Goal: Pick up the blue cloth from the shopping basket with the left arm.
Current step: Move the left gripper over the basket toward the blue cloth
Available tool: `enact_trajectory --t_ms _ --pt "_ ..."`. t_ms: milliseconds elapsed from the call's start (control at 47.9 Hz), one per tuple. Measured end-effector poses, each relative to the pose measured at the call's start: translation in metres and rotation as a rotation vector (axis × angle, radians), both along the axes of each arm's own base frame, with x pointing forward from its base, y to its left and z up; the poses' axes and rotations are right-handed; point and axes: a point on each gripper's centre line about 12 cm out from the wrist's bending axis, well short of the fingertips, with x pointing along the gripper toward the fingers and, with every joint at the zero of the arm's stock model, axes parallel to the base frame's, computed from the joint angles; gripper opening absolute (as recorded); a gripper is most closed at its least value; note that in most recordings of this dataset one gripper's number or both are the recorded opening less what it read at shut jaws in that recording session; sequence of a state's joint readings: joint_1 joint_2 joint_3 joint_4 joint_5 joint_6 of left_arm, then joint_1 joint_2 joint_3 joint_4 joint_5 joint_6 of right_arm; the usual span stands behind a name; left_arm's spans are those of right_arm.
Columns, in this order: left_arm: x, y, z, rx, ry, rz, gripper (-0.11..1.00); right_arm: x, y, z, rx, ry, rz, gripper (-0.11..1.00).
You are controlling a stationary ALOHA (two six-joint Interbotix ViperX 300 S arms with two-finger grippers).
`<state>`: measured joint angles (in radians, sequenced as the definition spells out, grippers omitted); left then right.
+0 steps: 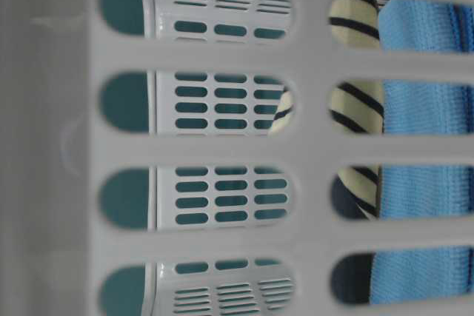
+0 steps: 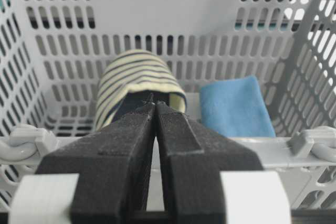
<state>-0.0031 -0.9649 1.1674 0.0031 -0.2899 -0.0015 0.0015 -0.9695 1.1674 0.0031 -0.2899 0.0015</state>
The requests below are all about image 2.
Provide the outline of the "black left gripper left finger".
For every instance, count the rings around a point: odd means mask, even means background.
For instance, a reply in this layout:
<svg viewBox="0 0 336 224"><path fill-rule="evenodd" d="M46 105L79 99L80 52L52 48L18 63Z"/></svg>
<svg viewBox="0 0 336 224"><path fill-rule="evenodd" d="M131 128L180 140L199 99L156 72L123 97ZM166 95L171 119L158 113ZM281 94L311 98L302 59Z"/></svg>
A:
<svg viewBox="0 0 336 224"><path fill-rule="evenodd" d="M154 104L46 155L37 174L78 173L72 223L125 223L147 206Z"/></svg>

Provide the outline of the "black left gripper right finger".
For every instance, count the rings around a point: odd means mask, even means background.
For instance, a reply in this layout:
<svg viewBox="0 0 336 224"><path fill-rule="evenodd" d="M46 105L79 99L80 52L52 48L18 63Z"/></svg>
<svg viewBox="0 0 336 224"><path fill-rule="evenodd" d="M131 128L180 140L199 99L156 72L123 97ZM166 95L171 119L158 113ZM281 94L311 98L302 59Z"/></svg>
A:
<svg viewBox="0 0 336 224"><path fill-rule="evenodd" d="M221 171L263 170L258 155L158 102L164 207L175 223L225 223Z"/></svg>

